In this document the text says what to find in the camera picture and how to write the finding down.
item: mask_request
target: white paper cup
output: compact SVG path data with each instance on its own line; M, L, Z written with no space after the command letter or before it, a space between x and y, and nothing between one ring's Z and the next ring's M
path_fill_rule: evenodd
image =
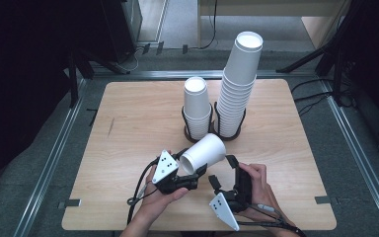
M207 167L222 161L226 156L226 147L218 136L208 133L199 142L188 149L180 158L181 165L187 174L207 164Z
M252 81L260 63L263 42L263 38L253 32L238 34L226 64L226 76L230 81L240 85Z
M210 113L207 84L201 77L190 77L184 86L184 112L190 118L201 119Z

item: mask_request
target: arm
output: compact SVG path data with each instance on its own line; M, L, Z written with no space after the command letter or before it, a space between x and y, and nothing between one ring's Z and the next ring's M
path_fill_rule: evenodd
M272 206L273 208L277 209L281 213L281 215L285 218L287 223L289 223L292 226L295 226L295 224L291 220L289 220L288 217L281 210L281 207L279 207L278 202L276 201L275 195L273 194L272 188L266 182L266 166L259 165L259 164L246 165L243 163L239 163L239 167L245 170L246 172L248 172L248 174L251 176L252 203L261 203L268 206ZM264 214L261 214L251 208L241 211L238 214L245 216L247 218L250 218L257 222L273 221L272 218ZM291 236L298 237L298 235L295 234L294 232L281 229L281 228L270 227L270 228L267 228L267 230L269 230L273 235L278 236L278 237L291 237Z
M146 177L147 188L144 191L144 195L147 197L143 199L140 208L120 236L146 236L152 223L162 214L168 204L182 198L189 191L186 188L181 188L169 195L163 195L159 191L156 191L155 185L151 183L155 170L156 166L153 166L149 175Z

